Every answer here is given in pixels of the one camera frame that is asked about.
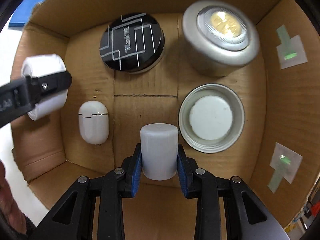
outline triangular cutout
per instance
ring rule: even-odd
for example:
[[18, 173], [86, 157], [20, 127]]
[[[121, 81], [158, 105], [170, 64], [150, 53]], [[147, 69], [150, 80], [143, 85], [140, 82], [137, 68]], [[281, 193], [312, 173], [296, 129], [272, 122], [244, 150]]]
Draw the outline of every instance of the triangular cutout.
[[267, 220], [265, 214], [257, 207], [253, 200], [248, 196], [246, 192], [242, 192], [242, 199], [247, 213], [248, 221], [250, 225], [254, 225]]
[[58, 212], [54, 215], [52, 220], [54, 222], [62, 223], [65, 225], [70, 224], [71, 217], [73, 213], [73, 208], [75, 207], [77, 192], [73, 192], [71, 196], [65, 201], [62, 207], [58, 210]]

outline cardboard box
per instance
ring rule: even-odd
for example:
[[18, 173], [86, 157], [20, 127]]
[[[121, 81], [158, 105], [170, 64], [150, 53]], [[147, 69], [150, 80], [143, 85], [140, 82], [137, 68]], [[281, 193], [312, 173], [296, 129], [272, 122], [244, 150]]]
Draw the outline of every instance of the cardboard box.
[[[95, 178], [120, 166], [140, 142], [143, 125], [177, 125], [179, 105], [187, 93], [217, 82], [242, 100], [243, 133], [232, 147], [217, 154], [197, 152], [180, 138], [185, 152], [215, 176], [242, 177], [283, 227], [300, 211], [320, 172], [319, 36], [293, 0], [223, 0], [257, 25], [261, 52], [226, 77], [204, 77], [190, 67], [181, 49], [182, 13], [195, 1], [46, 0], [34, 10], [24, 28], [12, 79], [20, 76], [26, 57], [52, 53], [62, 57], [73, 77], [61, 111], [36, 122], [27, 115], [12, 122], [15, 161], [47, 208], [79, 176]], [[139, 75], [114, 73], [99, 54], [108, 23], [130, 12], [153, 14], [166, 36], [160, 63]], [[301, 36], [308, 62], [281, 70], [276, 29], [283, 24], [291, 37]], [[100, 101], [109, 110], [110, 135], [102, 145], [87, 144], [79, 133], [77, 113], [88, 100]], [[293, 183], [283, 180], [272, 194], [267, 185], [276, 142], [303, 160]], [[123, 203], [126, 238], [193, 239], [196, 202], [183, 198], [177, 177], [162, 182], [142, 177], [141, 183], [138, 196]]]

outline red object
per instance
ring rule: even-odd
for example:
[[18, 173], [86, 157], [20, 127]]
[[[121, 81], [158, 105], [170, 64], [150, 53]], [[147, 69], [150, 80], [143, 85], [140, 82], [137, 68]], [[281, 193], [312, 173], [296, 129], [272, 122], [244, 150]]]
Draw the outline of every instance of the red object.
[[311, 208], [311, 213], [314, 217], [317, 216], [319, 211], [320, 211], [320, 201]]

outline green tape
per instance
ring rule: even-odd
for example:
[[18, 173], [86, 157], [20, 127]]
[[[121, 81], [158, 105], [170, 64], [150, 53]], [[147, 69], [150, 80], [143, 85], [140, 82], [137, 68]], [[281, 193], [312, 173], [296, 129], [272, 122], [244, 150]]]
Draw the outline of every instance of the green tape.
[[284, 25], [279, 27], [277, 29], [278, 37], [281, 41], [281, 44], [283, 46], [283, 52], [284, 52], [284, 59], [290, 59], [297, 56], [297, 53], [293, 50], [291, 45], [291, 39], [289, 36], [289, 33], [287, 32], [287, 29]]
[[277, 168], [273, 172], [271, 180], [268, 184], [268, 188], [272, 191], [273, 194], [278, 189], [278, 187], [281, 183], [281, 180], [284, 177], [284, 175], [286, 174], [290, 164], [291, 164], [291, 160], [288, 157], [286, 157], [284, 155], [280, 156]]

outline blue gripper pad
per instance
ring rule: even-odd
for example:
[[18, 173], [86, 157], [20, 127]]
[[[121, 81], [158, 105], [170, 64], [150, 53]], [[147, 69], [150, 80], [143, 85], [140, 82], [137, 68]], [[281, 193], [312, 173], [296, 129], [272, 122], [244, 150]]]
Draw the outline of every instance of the blue gripper pad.
[[188, 195], [188, 180], [187, 180], [187, 175], [182, 163], [182, 158], [181, 155], [178, 152], [178, 159], [177, 159], [177, 171], [178, 171], [178, 176], [179, 176], [179, 181], [180, 181], [180, 186], [181, 186], [181, 191], [184, 194], [185, 197]]
[[132, 197], [135, 197], [136, 193], [138, 192], [140, 177], [141, 177], [141, 170], [142, 170], [142, 156], [140, 151], [137, 157], [136, 165], [132, 173], [132, 184], [131, 184]]

